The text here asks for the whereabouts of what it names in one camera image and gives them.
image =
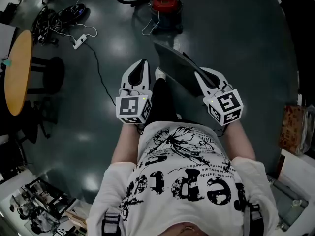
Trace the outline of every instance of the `backpack strap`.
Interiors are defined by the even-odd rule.
[[[105,213],[102,221],[102,236],[121,236],[119,221],[120,215],[118,213]]]
[[[244,211],[244,236],[263,236],[264,221],[260,205],[247,203]]]

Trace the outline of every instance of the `white t-shirt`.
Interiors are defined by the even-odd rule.
[[[260,204],[264,235],[270,234],[278,213],[263,164],[231,162],[210,128],[158,121],[140,137],[137,165],[106,170],[88,231],[101,236],[104,214],[119,212],[126,236],[157,236],[181,222],[210,236],[241,236],[247,201]]]

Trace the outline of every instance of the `concrete floor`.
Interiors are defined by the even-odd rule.
[[[75,0],[54,0],[56,11]],[[297,65],[285,16],[277,0],[181,0],[184,3],[181,35],[144,37],[142,28],[150,19],[147,6],[138,10],[116,0],[80,0],[90,12],[84,20],[98,30],[87,43],[97,52],[100,70],[109,92],[118,95],[122,74],[134,62],[146,58],[154,70],[158,39],[186,52],[198,65],[222,72],[239,91],[245,105],[244,128],[257,159],[273,172],[280,155],[280,134],[285,103],[297,96]],[[41,0],[25,0],[12,21],[30,29],[42,8]],[[94,34],[93,29],[73,26],[75,38]],[[34,55],[59,56],[65,64],[62,89],[52,96],[57,125],[46,125],[52,137],[39,130],[37,143],[23,143],[30,169],[70,195],[92,202],[103,173],[110,164],[122,123],[106,95],[96,70],[96,60],[85,45],[74,50],[67,37],[58,37],[59,47],[36,45]],[[40,74],[31,73],[30,86],[40,85]],[[219,128],[206,113],[200,99],[193,98],[169,80],[177,112],[184,118]],[[44,95],[32,95],[29,99]]]

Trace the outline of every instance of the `black strap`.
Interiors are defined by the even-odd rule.
[[[250,234],[249,236],[263,236],[264,235],[264,221],[260,213],[259,204],[248,203],[250,207]]]
[[[119,228],[120,215],[116,213],[106,213],[102,221],[102,236],[121,236]]]

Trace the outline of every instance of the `white sneaker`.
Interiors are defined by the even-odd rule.
[[[158,79],[164,79],[164,80],[166,81],[166,74],[163,73],[163,72],[159,69],[159,67],[156,69],[155,74],[156,74],[156,80],[158,80]]]

